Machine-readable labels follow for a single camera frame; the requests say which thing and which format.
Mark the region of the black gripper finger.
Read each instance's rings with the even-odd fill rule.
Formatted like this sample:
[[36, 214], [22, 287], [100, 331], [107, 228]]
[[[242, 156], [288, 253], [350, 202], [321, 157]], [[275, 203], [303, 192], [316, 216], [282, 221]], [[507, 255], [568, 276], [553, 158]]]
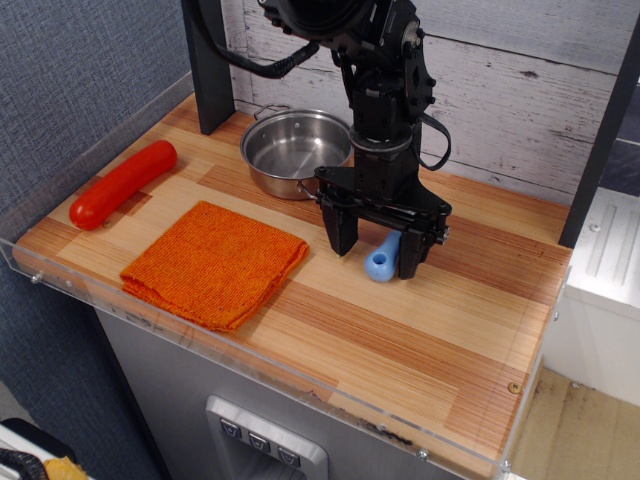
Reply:
[[332, 250], [345, 256], [358, 241], [358, 217], [351, 206], [340, 205], [327, 197], [320, 201], [320, 207]]
[[418, 266], [426, 260], [438, 238], [439, 233], [435, 230], [409, 228], [401, 234], [398, 256], [400, 279], [412, 279], [415, 276]]

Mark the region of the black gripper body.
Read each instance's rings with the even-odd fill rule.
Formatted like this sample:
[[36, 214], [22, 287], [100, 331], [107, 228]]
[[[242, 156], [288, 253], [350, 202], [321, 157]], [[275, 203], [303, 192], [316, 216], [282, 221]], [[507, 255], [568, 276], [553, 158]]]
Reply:
[[449, 235], [447, 217], [452, 207], [429, 191], [419, 180], [419, 139], [398, 144], [353, 142], [352, 167], [319, 167], [317, 203], [327, 197], [340, 205], [351, 206], [360, 218], [387, 228], [406, 231], [435, 230], [436, 244]]

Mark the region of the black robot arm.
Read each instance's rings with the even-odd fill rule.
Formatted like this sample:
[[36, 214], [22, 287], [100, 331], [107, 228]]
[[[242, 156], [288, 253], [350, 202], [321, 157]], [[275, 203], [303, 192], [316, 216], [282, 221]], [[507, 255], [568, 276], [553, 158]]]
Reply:
[[398, 275], [414, 277], [430, 248], [443, 243], [452, 207], [424, 187], [419, 170], [422, 128], [446, 134], [426, 114], [436, 81], [423, 55], [424, 32], [410, 1], [264, 1], [273, 26], [307, 45], [268, 65], [258, 64], [219, 43], [208, 25], [203, 2], [183, 4], [186, 19], [205, 50], [254, 75], [279, 79], [315, 55], [330, 50], [340, 68], [353, 112], [349, 136], [351, 167], [318, 166], [316, 201], [331, 248], [345, 255], [358, 239], [361, 219], [400, 235]]

